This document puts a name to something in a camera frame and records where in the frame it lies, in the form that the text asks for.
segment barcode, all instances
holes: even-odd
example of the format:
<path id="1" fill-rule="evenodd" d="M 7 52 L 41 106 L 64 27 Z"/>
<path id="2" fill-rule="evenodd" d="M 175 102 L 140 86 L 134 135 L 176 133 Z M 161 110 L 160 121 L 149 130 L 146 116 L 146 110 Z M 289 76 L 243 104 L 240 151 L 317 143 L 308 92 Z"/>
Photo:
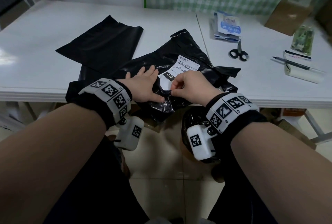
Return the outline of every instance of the barcode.
<path id="1" fill-rule="evenodd" d="M 188 69 L 188 70 L 193 69 L 193 67 L 187 65 L 185 62 L 183 62 L 183 61 L 181 61 L 181 60 L 179 60 L 178 64 L 179 64 L 180 66 L 183 66 L 184 68 L 186 68 L 186 69 Z"/>

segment forearm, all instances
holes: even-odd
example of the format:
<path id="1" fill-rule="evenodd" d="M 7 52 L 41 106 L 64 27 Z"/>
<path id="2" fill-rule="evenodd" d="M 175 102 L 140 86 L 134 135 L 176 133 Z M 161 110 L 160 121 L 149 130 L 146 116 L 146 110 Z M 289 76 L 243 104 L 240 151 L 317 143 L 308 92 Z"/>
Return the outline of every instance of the forearm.
<path id="1" fill-rule="evenodd" d="M 8 209 L 26 208 L 27 198 L 40 198 L 47 214 L 105 132 L 95 111 L 67 104 L 0 142 L 2 219 Z"/>
<path id="2" fill-rule="evenodd" d="M 332 163 L 270 123 L 232 140 L 240 167 L 279 223 L 332 222 Z"/>

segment hand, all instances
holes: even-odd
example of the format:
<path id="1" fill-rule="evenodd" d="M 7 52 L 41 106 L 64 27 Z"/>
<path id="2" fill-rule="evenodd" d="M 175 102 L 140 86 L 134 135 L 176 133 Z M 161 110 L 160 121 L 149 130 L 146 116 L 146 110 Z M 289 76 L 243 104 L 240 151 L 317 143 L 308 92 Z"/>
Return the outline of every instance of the hand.
<path id="1" fill-rule="evenodd" d="M 145 67 L 142 67 L 137 75 L 130 77 L 130 72 L 127 72 L 126 78 L 118 80 L 129 88 L 132 99 L 136 102 L 164 102 L 165 98 L 152 92 L 153 83 L 158 77 L 158 70 L 151 66 L 145 72 Z"/>
<path id="2" fill-rule="evenodd" d="M 212 86 L 199 71 L 186 71 L 175 77 L 171 95 L 182 97 L 189 102 L 206 106 L 218 94 L 223 93 Z"/>

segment black pants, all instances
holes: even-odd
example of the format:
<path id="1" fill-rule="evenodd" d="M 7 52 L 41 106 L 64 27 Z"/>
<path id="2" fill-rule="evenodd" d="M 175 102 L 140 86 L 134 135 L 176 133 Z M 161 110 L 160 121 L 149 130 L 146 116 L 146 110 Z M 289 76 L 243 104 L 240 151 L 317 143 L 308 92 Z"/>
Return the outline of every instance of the black pants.
<path id="1" fill-rule="evenodd" d="M 225 187 L 209 220 L 215 223 L 276 223 L 232 151 L 225 148 Z M 116 149 L 106 137 L 53 206 L 44 223 L 145 223 Z"/>

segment pen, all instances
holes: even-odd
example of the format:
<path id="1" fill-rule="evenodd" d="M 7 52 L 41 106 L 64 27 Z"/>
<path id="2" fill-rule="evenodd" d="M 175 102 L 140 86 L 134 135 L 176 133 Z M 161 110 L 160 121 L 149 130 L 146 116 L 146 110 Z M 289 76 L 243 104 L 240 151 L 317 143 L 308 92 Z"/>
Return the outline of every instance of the pen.
<path id="1" fill-rule="evenodd" d="M 302 68 L 302 69 L 304 69 L 304 70 L 310 70 L 310 69 L 311 69 L 311 67 L 308 67 L 308 66 L 305 66 L 305 65 L 302 65 L 302 64 L 298 64 L 298 63 L 295 63 L 295 62 L 293 62 L 293 61 L 290 61 L 290 60 L 287 60 L 287 59 L 283 59 L 283 58 L 280 58 L 280 57 L 272 57 L 272 58 L 277 59 L 277 60 L 280 60 L 280 61 L 282 61 L 282 62 L 285 62 L 285 63 L 287 63 L 287 64 L 289 64 L 289 65 L 292 65 L 292 66 L 296 66 L 296 67 Z"/>

